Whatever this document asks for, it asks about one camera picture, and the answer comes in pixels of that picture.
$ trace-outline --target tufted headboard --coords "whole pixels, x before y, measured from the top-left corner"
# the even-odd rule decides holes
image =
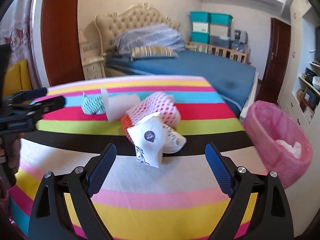
[[[131,6],[120,15],[117,15],[117,13],[108,16],[96,15],[94,22],[100,36],[102,56],[106,52],[112,51],[112,44],[116,36],[126,30],[160,23],[166,23],[175,30],[180,27],[179,20],[172,20],[163,16],[159,10],[148,3]]]

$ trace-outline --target pillow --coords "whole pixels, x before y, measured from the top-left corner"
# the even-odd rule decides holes
[[[163,46],[143,46],[135,47],[131,50],[130,60],[151,57],[178,57],[178,54],[168,47]]]

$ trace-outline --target table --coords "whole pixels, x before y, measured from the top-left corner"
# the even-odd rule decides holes
[[[82,112],[82,91],[99,94],[100,88],[107,88],[111,96],[137,93],[141,100],[155,91],[174,95],[181,113],[176,130],[187,138],[184,148],[165,155],[159,169],[138,163],[120,122]],[[109,142],[117,147],[116,161],[92,201],[115,239],[208,238],[229,202],[206,162],[204,148],[209,142],[237,166],[245,166],[252,173],[267,173],[239,121],[202,77],[90,80],[50,88],[46,98],[56,95],[66,97],[66,107],[45,115],[38,123],[39,131],[25,135],[17,185],[9,192],[12,217],[24,233],[43,174],[49,170],[55,175],[65,174],[84,166]],[[250,198],[237,236],[245,233],[255,199],[255,195]],[[66,201],[76,232],[84,236],[68,194]]]

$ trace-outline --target wooden crib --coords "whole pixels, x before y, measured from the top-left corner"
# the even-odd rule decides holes
[[[208,53],[220,57],[226,57],[231,60],[249,64],[250,53],[248,50],[246,50],[245,53],[242,53],[235,49],[226,49],[206,43],[199,43],[189,40],[186,40],[186,49]]]

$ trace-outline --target printed logo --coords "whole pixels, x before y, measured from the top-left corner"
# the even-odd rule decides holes
[[[155,133],[153,131],[146,131],[144,138],[149,142],[153,142],[155,140]]]

